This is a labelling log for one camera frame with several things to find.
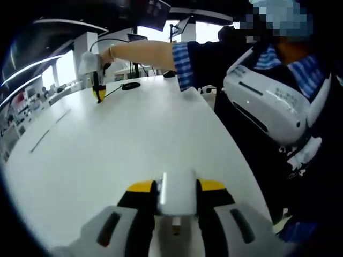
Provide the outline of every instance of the black ceiling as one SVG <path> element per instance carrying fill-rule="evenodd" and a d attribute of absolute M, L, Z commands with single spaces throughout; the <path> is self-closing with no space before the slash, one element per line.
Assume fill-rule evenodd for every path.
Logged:
<path fill-rule="evenodd" d="M 139 5 L 146 3 L 146 0 L 132 0 L 131 4 Z M 244 11 L 246 0 L 165 0 L 172 7 L 201 9 L 235 16 Z M 27 66 L 28 64 L 63 54 L 71 49 L 68 45 L 73 39 L 84 34 L 86 31 L 103 33 L 98 29 L 90 30 L 89 27 L 67 23 L 45 23 L 32 24 L 31 21 L 38 19 L 68 19 L 82 21 L 109 30 L 109 33 L 132 27 L 135 18 L 139 16 L 137 6 L 134 8 L 120 9 L 118 5 L 127 5 L 130 0 L 83 0 L 83 1 L 45 1 L 31 9 L 31 16 L 27 25 L 17 32 L 11 46 L 7 46 L 6 56 L 2 66 L 1 82 L 5 78 Z M 169 19 L 177 19 L 180 14 L 171 13 Z M 30 78 L 40 74 L 51 63 L 44 66 L 38 65 L 17 76 L 0 87 L 0 97 L 6 97 L 18 86 Z"/>

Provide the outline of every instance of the person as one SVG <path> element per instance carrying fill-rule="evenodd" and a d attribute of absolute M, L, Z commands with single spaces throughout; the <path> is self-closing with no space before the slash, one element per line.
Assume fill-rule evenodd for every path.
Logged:
<path fill-rule="evenodd" d="M 235 42 L 236 44 L 243 45 L 247 43 L 245 34 L 239 29 L 235 29 L 234 26 L 223 26 L 223 28 L 218 31 L 218 40 L 223 44 Z"/>
<path fill-rule="evenodd" d="M 42 101 L 41 101 L 41 95 L 40 93 L 36 94 L 36 98 L 31 100 L 31 106 L 30 109 L 35 111 L 39 108 L 39 106 L 41 105 Z"/>
<path fill-rule="evenodd" d="M 257 6 L 261 7 L 261 2 L 270 1 L 259 1 Z M 181 91 L 207 85 L 222 89 L 228 69 L 253 47 L 254 54 L 243 65 L 298 91 L 309 102 L 314 100 L 325 79 L 330 77 L 331 87 L 327 100 L 311 128 L 312 136 L 320 137 L 322 144 L 310 160 L 301 163 L 296 169 L 287 162 L 290 156 L 295 154 L 293 150 L 281 151 L 279 144 L 266 136 L 254 122 L 228 101 L 225 92 L 219 90 L 217 97 L 221 107 L 216 113 L 251 167 L 273 221 L 280 220 L 282 209 L 287 207 L 293 215 L 293 226 L 291 229 L 288 227 L 287 234 L 292 235 L 294 229 L 298 232 L 305 231 L 306 235 L 303 235 L 302 239 L 306 239 L 318 223 L 329 222 L 329 216 L 336 215 L 328 213 L 326 208 L 334 206 L 341 195 L 338 193 L 337 184 L 341 175 L 338 174 L 339 168 L 333 167 L 341 165 L 340 152 L 335 149 L 339 149 L 342 142 L 341 108 L 337 108 L 342 88 L 338 84 L 339 78 L 332 74 L 333 55 L 328 55 L 331 49 L 328 50 L 327 46 L 320 48 L 322 42 L 313 39 L 316 33 L 313 23 L 310 22 L 311 16 L 304 14 L 303 9 L 296 3 L 292 4 L 293 15 L 280 15 L 276 21 L 283 26 L 290 26 L 291 22 L 287 19 L 291 17 L 294 20 L 303 20 L 305 16 L 307 22 L 298 24 L 296 28 L 275 29 L 275 24 L 261 19 L 258 14 L 249 16 L 254 21 L 254 28 L 249 28 L 249 22 L 241 23 L 245 29 L 240 31 L 245 31 L 246 36 L 259 37 L 259 42 L 254 45 L 242 43 L 242 38 L 237 36 L 226 36 L 222 37 L 225 40 L 220 42 L 205 44 L 143 40 L 111 46 L 101 54 L 101 61 L 105 65 L 119 58 L 176 71 Z M 267 8 L 267 13 L 270 11 L 273 17 L 276 17 L 280 11 L 278 8 Z"/>
<path fill-rule="evenodd" d="M 47 90 L 46 87 L 42 87 L 42 92 L 43 92 L 44 98 L 48 99 L 49 91 Z"/>

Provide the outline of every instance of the hand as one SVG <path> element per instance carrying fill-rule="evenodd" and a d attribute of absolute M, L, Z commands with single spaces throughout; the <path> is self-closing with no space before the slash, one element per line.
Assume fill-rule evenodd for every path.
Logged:
<path fill-rule="evenodd" d="M 110 53 L 110 48 L 108 48 L 100 55 L 100 59 L 102 67 L 105 67 L 105 64 L 111 64 L 112 62 L 114 62 L 114 59 L 112 58 Z"/>
<path fill-rule="evenodd" d="M 105 70 L 108 69 L 110 66 L 111 66 L 110 63 L 105 63 L 105 64 L 103 65 L 103 76 L 105 76 L 105 73 L 106 73 Z"/>

